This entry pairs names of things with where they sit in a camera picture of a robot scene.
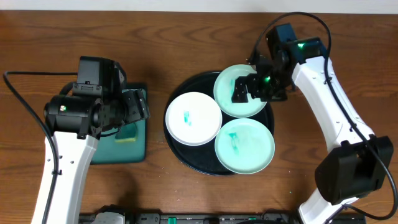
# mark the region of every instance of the teal tray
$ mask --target teal tray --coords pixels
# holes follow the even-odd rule
[[[146,89],[144,85],[127,84],[123,91],[134,89]],[[117,131],[112,129],[103,132],[109,134]],[[121,131],[112,136],[103,137],[99,140],[98,148],[94,153],[91,164],[122,164],[141,162],[145,159],[146,150],[146,120],[128,124],[121,128]]]

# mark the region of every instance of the round plate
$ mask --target round plate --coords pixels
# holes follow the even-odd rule
[[[251,98],[248,93],[247,103],[232,103],[232,94],[235,89],[235,80],[256,73],[250,65],[233,65],[224,69],[214,84],[214,97],[218,106],[226,114],[235,118],[248,118],[260,112],[266,105],[259,98]]]
[[[189,78],[185,82],[183,82],[170,96],[169,102],[167,103],[166,108],[168,108],[169,104],[176,99],[178,96],[188,93],[188,92],[200,92],[204,93],[213,98],[213,87],[217,76],[220,74],[220,71],[216,72],[205,72],[199,75],[195,75],[194,77]],[[201,146],[187,146],[184,145],[177,140],[175,140],[169,133],[165,123],[165,114],[164,113],[164,134],[167,143],[169,144],[172,152],[175,156],[183,162],[186,166],[201,172],[203,174],[208,175],[231,175],[235,174],[234,172],[228,170],[225,166],[223,166],[216,155],[215,151],[215,141],[214,138],[210,142],[203,144]],[[223,115],[223,125],[229,121],[232,121],[236,118],[227,115],[224,112],[221,112]],[[272,109],[269,104],[266,104],[266,107],[260,111],[258,114],[250,117],[251,119],[255,119],[259,121],[263,125],[265,125],[271,133],[274,132],[274,115],[272,114]]]
[[[219,131],[215,143],[216,155],[230,171],[253,174],[263,170],[275,153],[271,132],[253,119],[235,119]]]
[[[188,146],[200,146],[216,137],[223,116],[212,97],[190,92],[173,100],[167,108],[165,120],[174,139]]]

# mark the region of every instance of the round black tray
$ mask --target round black tray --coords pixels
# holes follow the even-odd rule
[[[199,171],[204,174],[209,175],[231,175],[231,172],[225,168],[218,160],[215,152],[215,138],[210,142],[203,144],[201,146],[186,146],[175,140],[169,133],[165,123],[165,115],[169,104],[176,99],[176,97],[188,93],[188,92],[199,92],[211,96],[214,99],[213,87],[214,83],[221,71],[216,72],[205,72],[194,77],[189,78],[187,81],[182,83],[171,95],[169,102],[167,102],[166,110],[163,118],[164,134],[169,144],[171,150],[174,152],[175,156],[180,159],[187,166],[192,169]],[[223,114],[223,125],[234,118],[232,116]],[[274,135],[274,115],[272,114],[272,109],[269,103],[266,104],[265,108],[262,109],[258,114],[250,117],[256,121],[265,125],[268,130]]]

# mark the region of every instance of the green led indicator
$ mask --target green led indicator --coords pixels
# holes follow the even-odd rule
[[[297,46],[298,46],[300,49],[303,49],[304,44],[305,44],[305,43],[300,43],[300,44],[297,44]]]

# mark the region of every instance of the brown tabletop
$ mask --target brown tabletop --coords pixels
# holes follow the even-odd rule
[[[300,91],[272,103],[275,156],[253,175],[213,177],[181,164],[165,142],[163,114],[173,90],[207,70],[245,63],[262,28],[278,14],[174,12],[0,12],[0,71],[76,72],[79,57],[118,61],[129,82],[148,85],[152,117],[144,162],[91,166],[82,212],[117,204],[164,213],[256,213],[293,210],[315,190],[327,155],[322,131]],[[398,16],[320,14],[329,25],[333,68],[356,111],[378,136],[398,146]],[[316,21],[286,19],[299,38],[325,32]],[[76,77],[13,76],[42,117],[44,105]],[[0,223],[30,223],[44,164],[44,134],[0,82]],[[398,180],[398,156],[390,165]],[[392,205],[381,190],[355,203],[377,215]],[[397,223],[398,217],[384,223]]]

